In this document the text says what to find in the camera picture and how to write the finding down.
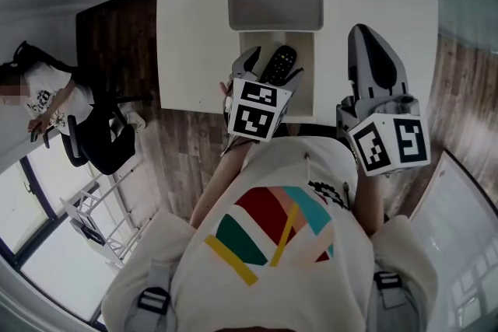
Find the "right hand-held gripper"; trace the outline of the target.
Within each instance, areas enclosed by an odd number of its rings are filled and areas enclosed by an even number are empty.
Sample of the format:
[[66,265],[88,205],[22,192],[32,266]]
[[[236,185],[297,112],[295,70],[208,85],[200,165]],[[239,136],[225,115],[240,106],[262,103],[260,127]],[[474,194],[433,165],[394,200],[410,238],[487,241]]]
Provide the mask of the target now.
[[426,121],[418,100],[406,94],[402,60],[365,24],[356,24],[348,35],[348,77],[357,101],[347,96],[337,105],[337,129],[364,173],[376,176],[429,165]]

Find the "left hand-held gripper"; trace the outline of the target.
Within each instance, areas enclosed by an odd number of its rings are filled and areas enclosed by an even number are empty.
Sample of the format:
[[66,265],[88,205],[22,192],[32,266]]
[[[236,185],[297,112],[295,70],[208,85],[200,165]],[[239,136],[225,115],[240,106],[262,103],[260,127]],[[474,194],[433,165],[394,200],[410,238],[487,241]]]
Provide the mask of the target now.
[[260,83],[253,73],[261,47],[252,47],[232,64],[231,97],[228,100],[228,133],[232,136],[269,142],[286,115],[289,101],[303,77],[298,68],[286,78],[284,86]]

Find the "black remote control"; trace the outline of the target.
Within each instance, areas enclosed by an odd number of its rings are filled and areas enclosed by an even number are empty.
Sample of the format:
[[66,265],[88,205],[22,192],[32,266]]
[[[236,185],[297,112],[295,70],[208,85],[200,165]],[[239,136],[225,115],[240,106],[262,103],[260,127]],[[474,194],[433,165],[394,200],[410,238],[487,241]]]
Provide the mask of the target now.
[[297,52],[294,48],[282,45],[271,56],[262,75],[260,83],[272,86],[284,86],[296,63]]

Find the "person's right forearm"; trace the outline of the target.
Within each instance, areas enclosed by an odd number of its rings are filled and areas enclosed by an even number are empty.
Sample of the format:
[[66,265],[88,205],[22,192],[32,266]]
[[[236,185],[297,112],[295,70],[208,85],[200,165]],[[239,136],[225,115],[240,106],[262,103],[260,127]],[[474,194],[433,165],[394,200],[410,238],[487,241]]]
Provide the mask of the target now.
[[358,171],[352,213],[369,237],[384,224],[383,182],[382,176],[367,176],[361,169]]

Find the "person's left forearm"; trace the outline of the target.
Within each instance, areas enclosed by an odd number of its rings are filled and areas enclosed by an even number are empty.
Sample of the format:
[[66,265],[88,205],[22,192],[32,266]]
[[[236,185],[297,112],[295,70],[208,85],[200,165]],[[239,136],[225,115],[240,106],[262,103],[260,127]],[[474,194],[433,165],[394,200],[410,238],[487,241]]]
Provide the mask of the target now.
[[244,161],[255,142],[238,143],[228,150],[219,161],[216,171],[202,192],[195,205],[190,219],[190,225],[195,228],[206,229],[203,225],[214,225],[221,220],[228,206],[233,202],[230,186],[238,178],[244,168]]

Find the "frosted glass door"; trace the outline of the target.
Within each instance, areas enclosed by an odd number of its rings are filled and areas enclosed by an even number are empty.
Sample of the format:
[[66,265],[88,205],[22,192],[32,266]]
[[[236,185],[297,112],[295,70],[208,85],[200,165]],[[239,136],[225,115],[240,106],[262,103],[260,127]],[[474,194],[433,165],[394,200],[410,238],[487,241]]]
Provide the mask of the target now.
[[438,0],[439,32],[498,54],[498,0]]

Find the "black office chair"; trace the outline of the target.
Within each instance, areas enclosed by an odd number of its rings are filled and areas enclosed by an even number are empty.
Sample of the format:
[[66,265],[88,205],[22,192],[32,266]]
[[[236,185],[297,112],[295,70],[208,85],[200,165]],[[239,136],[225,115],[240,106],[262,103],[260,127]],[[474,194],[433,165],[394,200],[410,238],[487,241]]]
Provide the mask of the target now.
[[[110,121],[111,130],[113,133],[119,132],[121,130],[121,124],[117,122],[117,117],[124,114],[119,108],[121,104],[132,102],[149,103],[153,99],[152,96],[146,92],[143,92],[137,96],[120,96],[116,92],[114,79],[109,79],[100,68],[88,66],[69,66],[64,62],[59,61],[57,58],[52,57],[47,52],[41,50],[39,47],[28,44],[26,41],[23,41],[17,47],[12,61],[6,64],[13,66],[20,65],[22,67],[29,68],[38,61],[52,65],[62,71],[72,73],[75,76],[77,82],[88,85],[93,89],[105,88],[117,104],[115,109],[116,116],[112,117]],[[79,167],[89,161],[83,158],[82,153],[79,149],[79,142],[74,132],[74,117],[69,118],[69,129],[70,137],[66,138],[62,136],[62,141],[65,146],[65,151],[70,163],[75,167]]]

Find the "white colourful printed t-shirt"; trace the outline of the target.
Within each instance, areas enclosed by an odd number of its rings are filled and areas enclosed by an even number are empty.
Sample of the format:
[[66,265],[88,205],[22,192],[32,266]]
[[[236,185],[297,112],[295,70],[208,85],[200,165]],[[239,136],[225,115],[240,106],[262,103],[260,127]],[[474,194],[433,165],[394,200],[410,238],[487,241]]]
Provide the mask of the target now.
[[437,273],[409,220],[369,237],[358,169],[326,137],[258,144],[214,225],[164,212],[101,305],[108,332],[426,332]]

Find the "white folding table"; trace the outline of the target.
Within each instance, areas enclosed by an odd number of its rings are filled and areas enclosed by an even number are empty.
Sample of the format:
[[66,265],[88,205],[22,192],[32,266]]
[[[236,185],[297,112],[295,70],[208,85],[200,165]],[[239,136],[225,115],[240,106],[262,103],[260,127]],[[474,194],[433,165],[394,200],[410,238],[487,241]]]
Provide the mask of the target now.
[[60,199],[72,228],[116,271],[123,268],[152,221],[148,218],[136,226],[121,199],[119,189],[134,172],[131,168],[117,179],[99,173],[71,198]]

